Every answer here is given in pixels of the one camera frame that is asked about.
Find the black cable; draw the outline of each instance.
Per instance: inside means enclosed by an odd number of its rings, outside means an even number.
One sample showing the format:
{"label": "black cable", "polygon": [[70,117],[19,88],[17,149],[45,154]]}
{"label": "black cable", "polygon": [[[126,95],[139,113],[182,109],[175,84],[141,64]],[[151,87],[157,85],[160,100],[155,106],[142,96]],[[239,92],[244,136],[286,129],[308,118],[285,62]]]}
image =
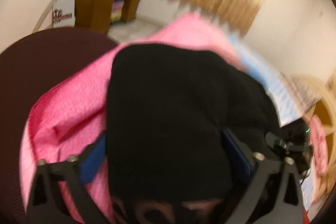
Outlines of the black cable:
{"label": "black cable", "polygon": [[302,179],[302,182],[301,182],[300,186],[302,186],[303,182],[304,182],[305,179],[308,177],[308,176],[307,176],[308,171],[309,171],[309,170],[306,171],[306,173],[305,173],[305,175],[304,175],[304,177],[303,177],[303,179]]}

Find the black balaclava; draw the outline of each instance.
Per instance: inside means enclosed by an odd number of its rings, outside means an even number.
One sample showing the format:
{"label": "black balaclava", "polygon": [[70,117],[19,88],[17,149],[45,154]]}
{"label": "black balaclava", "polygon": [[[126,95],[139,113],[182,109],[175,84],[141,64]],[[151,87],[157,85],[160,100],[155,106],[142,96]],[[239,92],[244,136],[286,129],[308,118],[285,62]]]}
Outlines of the black balaclava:
{"label": "black balaclava", "polygon": [[222,128],[276,158],[264,143],[266,132],[279,131],[276,110],[251,77],[209,51],[162,44],[121,50],[107,98],[117,223],[197,223],[199,201],[211,211],[236,185]]}

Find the blue patterned fabric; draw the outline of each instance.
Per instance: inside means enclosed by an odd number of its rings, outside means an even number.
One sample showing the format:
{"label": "blue patterned fabric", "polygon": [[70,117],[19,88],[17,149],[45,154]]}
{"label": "blue patterned fabric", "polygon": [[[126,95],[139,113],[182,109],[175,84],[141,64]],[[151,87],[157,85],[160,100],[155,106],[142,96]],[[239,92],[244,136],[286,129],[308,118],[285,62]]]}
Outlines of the blue patterned fabric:
{"label": "blue patterned fabric", "polygon": [[304,182],[301,185],[303,205],[306,211],[309,210],[311,203],[313,201],[313,194],[314,194],[314,188],[315,188],[314,182],[316,180],[316,170],[315,170],[314,162],[315,162],[315,159],[313,157],[310,175],[304,180]]}
{"label": "blue patterned fabric", "polygon": [[239,55],[247,74],[263,85],[278,111],[280,126],[302,117],[303,113],[286,88],[285,78],[270,63],[234,36],[228,36],[230,43]]}

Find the pink blanket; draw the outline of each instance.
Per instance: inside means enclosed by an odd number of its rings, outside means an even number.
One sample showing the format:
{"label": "pink blanket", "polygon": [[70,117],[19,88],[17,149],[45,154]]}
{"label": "pink blanket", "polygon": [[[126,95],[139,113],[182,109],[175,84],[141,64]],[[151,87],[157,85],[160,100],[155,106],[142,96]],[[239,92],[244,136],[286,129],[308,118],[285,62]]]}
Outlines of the pink blanket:
{"label": "pink blanket", "polygon": [[316,173],[323,176],[328,171],[328,146],[320,118],[315,114],[309,122],[310,141],[314,147]]}
{"label": "pink blanket", "polygon": [[[210,50],[229,64],[241,68],[240,60],[226,36],[195,14],[187,14],[156,35],[144,39],[191,50]],[[21,193],[26,208],[36,161],[64,161],[79,154],[95,141],[105,128],[105,97],[115,55],[119,45],[95,62],[43,95],[31,109],[22,138],[20,151]],[[106,161],[94,181],[86,189],[99,209],[110,221],[113,211],[107,183]],[[60,190],[71,216],[83,223],[65,183]]]}

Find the metal bolt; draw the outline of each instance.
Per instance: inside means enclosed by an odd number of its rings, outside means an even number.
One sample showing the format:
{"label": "metal bolt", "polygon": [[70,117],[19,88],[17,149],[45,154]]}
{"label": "metal bolt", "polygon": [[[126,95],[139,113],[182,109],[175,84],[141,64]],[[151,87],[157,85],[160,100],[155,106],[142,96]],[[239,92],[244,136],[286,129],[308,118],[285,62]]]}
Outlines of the metal bolt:
{"label": "metal bolt", "polygon": [[265,159],[265,156],[259,152],[254,152],[253,157],[259,161],[263,161]]}
{"label": "metal bolt", "polygon": [[67,161],[68,162],[74,162],[78,160],[78,157],[76,155],[70,155],[68,158],[67,158]]}
{"label": "metal bolt", "polygon": [[37,166],[42,166],[45,165],[47,162],[45,160],[38,160],[37,161]]}
{"label": "metal bolt", "polygon": [[290,157],[285,157],[285,162],[289,165],[293,165],[295,163],[295,161]]}

